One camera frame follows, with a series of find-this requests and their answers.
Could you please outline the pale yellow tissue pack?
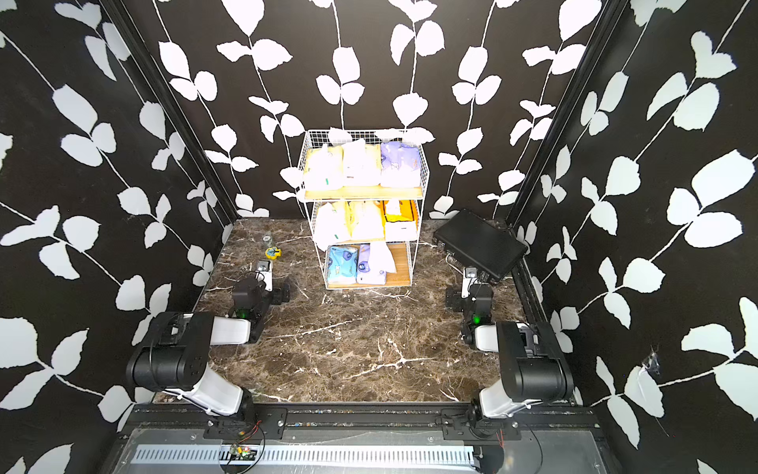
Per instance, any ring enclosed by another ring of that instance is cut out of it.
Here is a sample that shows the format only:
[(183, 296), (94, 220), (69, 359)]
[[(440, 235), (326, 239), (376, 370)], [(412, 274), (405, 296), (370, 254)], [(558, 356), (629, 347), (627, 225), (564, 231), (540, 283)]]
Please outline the pale yellow tissue pack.
[(345, 201), (330, 201), (319, 207), (315, 217), (313, 239), (321, 251), (351, 239)]

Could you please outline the light yellow tissue pack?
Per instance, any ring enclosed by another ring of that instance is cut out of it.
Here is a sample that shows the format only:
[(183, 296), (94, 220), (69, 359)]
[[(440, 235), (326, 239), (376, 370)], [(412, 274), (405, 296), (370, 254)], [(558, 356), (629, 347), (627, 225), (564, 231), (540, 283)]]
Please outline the light yellow tissue pack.
[(327, 146), (306, 152), (303, 184), (308, 192), (335, 191), (343, 187), (343, 148)]

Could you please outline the orange-yellow tissue pack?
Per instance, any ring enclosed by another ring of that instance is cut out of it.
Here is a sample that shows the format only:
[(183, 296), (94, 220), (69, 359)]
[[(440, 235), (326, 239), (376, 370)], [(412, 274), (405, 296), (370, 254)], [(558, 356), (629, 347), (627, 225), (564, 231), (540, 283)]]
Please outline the orange-yellow tissue pack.
[(382, 163), (379, 144), (364, 139), (343, 145), (343, 184), (347, 187), (374, 187), (381, 181)]

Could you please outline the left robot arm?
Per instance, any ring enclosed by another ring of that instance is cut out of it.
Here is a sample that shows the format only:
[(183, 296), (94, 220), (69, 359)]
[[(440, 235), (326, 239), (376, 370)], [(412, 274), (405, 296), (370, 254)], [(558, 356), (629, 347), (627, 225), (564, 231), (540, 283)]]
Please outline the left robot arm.
[(210, 366), (210, 349), (260, 341), (268, 310), (290, 302), (291, 280), (269, 286), (253, 274), (232, 288), (225, 316), (212, 312), (164, 311), (149, 323), (126, 365), (131, 388), (165, 392), (217, 417), (252, 420), (252, 395)]

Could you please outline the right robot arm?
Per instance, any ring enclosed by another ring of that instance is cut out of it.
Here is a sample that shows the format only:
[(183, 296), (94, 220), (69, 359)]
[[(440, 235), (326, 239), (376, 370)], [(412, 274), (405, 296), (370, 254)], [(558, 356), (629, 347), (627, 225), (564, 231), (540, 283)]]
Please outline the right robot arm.
[(445, 307), (462, 314), (460, 335), (468, 347), (499, 360), (499, 379), (479, 392), (472, 419), (503, 420), (535, 405), (570, 401), (574, 379), (549, 324), (493, 321), (487, 284), (448, 288)]

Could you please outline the blue tissue pack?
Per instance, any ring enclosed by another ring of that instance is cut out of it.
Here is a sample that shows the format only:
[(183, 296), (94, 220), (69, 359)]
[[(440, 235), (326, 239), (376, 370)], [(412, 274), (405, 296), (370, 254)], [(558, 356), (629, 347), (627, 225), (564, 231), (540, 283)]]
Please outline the blue tissue pack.
[(327, 258), (327, 284), (330, 288), (356, 283), (358, 248), (332, 246)]

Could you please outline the purple tissue pack bottom shelf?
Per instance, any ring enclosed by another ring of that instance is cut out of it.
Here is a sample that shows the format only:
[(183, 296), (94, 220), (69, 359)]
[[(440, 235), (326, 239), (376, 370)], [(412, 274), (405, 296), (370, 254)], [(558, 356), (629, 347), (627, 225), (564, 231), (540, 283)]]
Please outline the purple tissue pack bottom shelf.
[(388, 274), (397, 272), (393, 254), (386, 242), (361, 244), (358, 250), (356, 281), (367, 286), (384, 286)]

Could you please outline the orange tissue pack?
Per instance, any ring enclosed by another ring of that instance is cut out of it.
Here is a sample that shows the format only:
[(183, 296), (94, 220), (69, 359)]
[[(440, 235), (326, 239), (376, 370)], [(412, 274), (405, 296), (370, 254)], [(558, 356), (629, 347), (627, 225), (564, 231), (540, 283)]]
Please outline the orange tissue pack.
[(413, 241), (418, 237), (418, 211), (413, 199), (383, 201), (384, 234), (387, 241)]

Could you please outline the yellow tissue pack middle shelf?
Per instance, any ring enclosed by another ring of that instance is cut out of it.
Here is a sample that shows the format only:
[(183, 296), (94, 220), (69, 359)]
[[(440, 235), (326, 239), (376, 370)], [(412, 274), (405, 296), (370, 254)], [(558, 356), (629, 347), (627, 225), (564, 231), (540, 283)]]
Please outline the yellow tissue pack middle shelf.
[(355, 241), (384, 239), (384, 221), (379, 201), (349, 203), (349, 233)]

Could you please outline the yellow clock toy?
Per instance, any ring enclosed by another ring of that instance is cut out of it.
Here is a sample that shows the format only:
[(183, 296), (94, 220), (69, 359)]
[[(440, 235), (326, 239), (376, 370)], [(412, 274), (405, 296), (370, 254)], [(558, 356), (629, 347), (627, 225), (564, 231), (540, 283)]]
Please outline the yellow clock toy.
[(265, 256), (272, 261), (275, 261), (281, 256), (282, 250), (276, 246), (268, 247), (265, 251)]

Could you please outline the black carrying case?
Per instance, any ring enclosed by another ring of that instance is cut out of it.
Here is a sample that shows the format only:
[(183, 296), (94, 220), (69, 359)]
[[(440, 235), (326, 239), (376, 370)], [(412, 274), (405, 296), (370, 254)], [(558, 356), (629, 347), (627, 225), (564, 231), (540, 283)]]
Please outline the black carrying case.
[(465, 267), (479, 271), (480, 279), (498, 284), (526, 254), (527, 246), (469, 209), (462, 209), (441, 225), (432, 238)]

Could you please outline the small circuit board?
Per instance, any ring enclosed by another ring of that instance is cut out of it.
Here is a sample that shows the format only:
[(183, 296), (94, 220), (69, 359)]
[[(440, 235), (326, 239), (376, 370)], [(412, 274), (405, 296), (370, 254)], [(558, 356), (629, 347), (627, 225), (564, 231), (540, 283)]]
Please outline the small circuit board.
[(257, 459), (256, 446), (231, 446), (229, 461), (254, 461)]

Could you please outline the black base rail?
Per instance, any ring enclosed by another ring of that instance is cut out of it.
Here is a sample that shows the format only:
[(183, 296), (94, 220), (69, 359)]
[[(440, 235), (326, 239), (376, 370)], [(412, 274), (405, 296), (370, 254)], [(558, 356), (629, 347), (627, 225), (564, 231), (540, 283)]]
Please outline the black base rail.
[(213, 417), (187, 404), (148, 404), (133, 409), (122, 429), (127, 438), (138, 429), (195, 430), (211, 440), (283, 440), (286, 431), (432, 431), (444, 440), (496, 444), (529, 434), (588, 432), (603, 440), (598, 420), (588, 408), (566, 404), (537, 405), (503, 420), (478, 418), (471, 404), (449, 403), (257, 403), (246, 420)]

